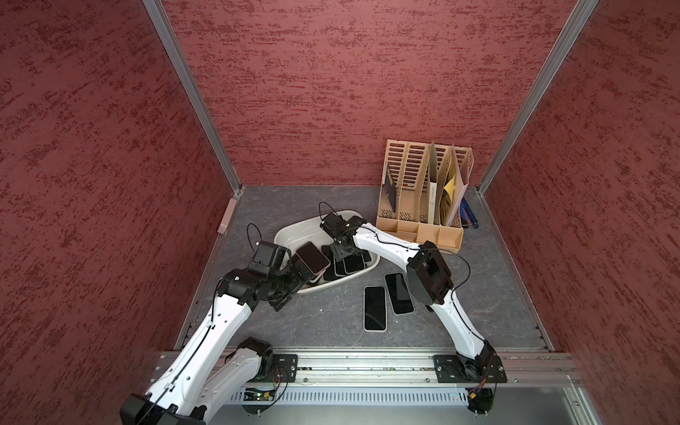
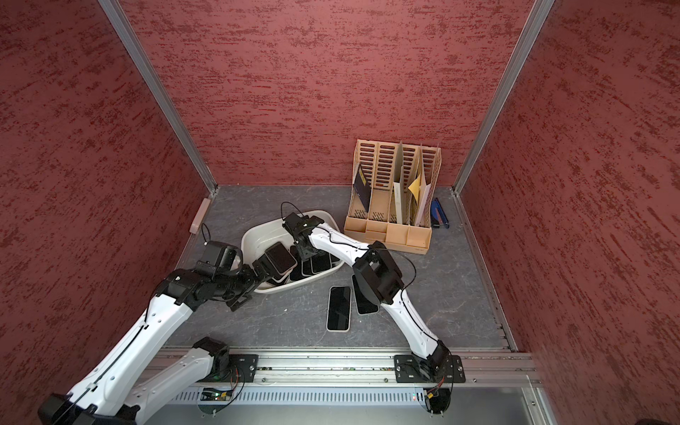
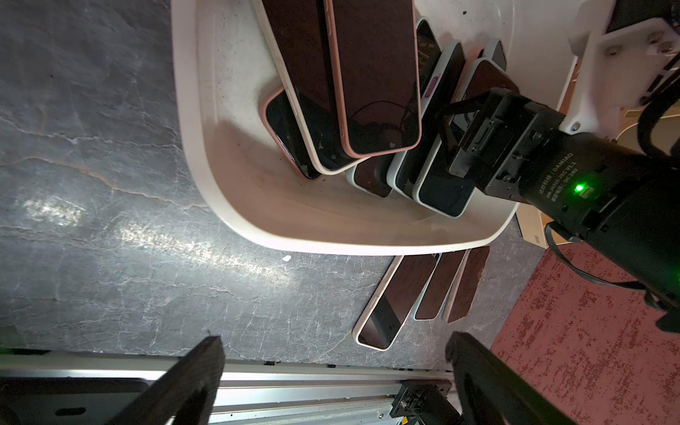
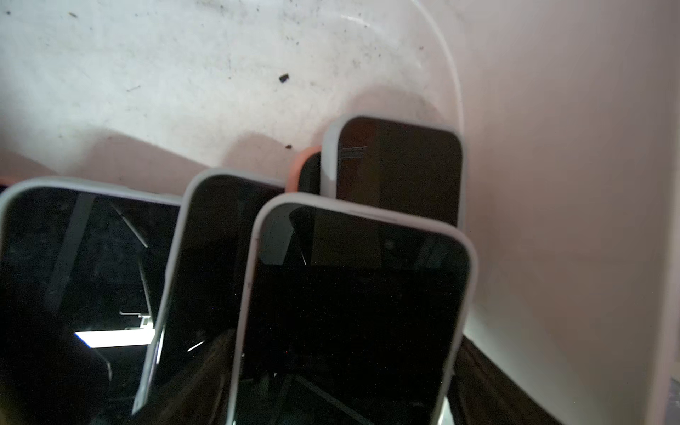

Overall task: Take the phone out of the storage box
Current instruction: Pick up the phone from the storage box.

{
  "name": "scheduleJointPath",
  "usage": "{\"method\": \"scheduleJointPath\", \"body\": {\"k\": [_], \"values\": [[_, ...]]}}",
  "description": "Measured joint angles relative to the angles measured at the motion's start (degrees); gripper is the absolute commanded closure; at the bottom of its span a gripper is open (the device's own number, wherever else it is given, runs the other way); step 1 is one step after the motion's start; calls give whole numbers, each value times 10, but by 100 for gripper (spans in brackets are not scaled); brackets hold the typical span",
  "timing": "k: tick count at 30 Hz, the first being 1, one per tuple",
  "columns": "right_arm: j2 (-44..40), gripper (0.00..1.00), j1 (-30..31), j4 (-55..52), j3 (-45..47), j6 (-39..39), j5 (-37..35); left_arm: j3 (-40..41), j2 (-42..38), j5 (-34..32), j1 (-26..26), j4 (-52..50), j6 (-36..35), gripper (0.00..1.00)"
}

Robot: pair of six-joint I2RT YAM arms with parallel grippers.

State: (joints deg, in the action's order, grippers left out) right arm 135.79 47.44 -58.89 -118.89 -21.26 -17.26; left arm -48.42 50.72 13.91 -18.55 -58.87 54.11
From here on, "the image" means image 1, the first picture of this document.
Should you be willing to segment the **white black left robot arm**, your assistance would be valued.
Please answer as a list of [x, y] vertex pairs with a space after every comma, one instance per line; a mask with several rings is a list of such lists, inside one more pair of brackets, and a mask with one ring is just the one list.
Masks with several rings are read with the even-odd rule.
[[221, 278], [212, 306], [189, 343], [143, 395], [130, 395], [120, 408], [124, 424], [207, 424], [251, 381], [271, 383], [279, 400], [296, 378], [296, 357], [278, 358], [272, 346], [247, 338], [223, 365], [228, 342], [260, 302], [281, 308], [314, 275], [301, 262], [279, 271], [234, 269]]

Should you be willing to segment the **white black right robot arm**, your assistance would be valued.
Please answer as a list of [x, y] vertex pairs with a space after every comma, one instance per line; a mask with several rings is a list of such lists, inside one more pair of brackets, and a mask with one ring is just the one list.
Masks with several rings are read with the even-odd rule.
[[349, 221], [322, 220], [321, 228], [331, 237], [331, 250], [340, 259], [369, 251], [388, 260], [406, 274], [410, 294], [428, 306], [453, 340], [456, 377], [464, 382], [506, 382], [502, 362], [490, 342], [483, 338], [467, 316], [457, 297], [458, 286], [437, 246], [426, 241], [407, 242], [384, 232], [358, 216]]

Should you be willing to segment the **pink case phone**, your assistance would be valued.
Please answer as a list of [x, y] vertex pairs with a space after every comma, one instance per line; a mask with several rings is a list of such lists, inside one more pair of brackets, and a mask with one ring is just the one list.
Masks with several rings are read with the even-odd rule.
[[305, 267], [312, 276], [323, 274], [330, 266], [330, 260], [323, 254], [321, 249], [311, 242], [301, 245], [296, 251]]

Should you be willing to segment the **black phone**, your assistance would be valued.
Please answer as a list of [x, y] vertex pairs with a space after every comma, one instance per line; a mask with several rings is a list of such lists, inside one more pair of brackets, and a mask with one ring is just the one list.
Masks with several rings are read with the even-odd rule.
[[396, 315], [408, 315], [414, 311], [413, 301], [410, 296], [405, 276], [400, 273], [387, 274], [384, 276], [389, 293], [391, 306]]

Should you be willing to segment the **white plastic storage box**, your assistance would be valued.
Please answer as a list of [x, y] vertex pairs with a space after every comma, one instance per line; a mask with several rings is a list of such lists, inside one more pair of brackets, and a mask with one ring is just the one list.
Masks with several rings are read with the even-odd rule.
[[[307, 242], [314, 244], [319, 249], [324, 245], [331, 245], [333, 239], [322, 230], [321, 220], [321, 218], [316, 216], [282, 228], [276, 233], [274, 243], [290, 249], [292, 253], [295, 253], [300, 246]], [[371, 260], [363, 270], [331, 281], [327, 281], [324, 276], [320, 276], [313, 286], [306, 285], [299, 291], [299, 294], [311, 294], [343, 283], [349, 283], [374, 270], [380, 263], [380, 260], [381, 257], [379, 255], [371, 253]]]

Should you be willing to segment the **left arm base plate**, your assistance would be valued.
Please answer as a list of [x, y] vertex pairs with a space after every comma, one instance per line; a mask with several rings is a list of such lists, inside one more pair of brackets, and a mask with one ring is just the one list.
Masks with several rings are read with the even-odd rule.
[[264, 381], [271, 384], [296, 381], [299, 356], [297, 354], [270, 354], [264, 359]]

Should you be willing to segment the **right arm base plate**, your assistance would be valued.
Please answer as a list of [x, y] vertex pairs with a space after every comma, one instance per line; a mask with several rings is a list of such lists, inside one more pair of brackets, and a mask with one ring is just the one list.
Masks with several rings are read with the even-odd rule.
[[434, 355], [434, 370], [440, 384], [506, 384], [508, 376], [501, 359], [493, 354], [479, 361], [459, 355]]

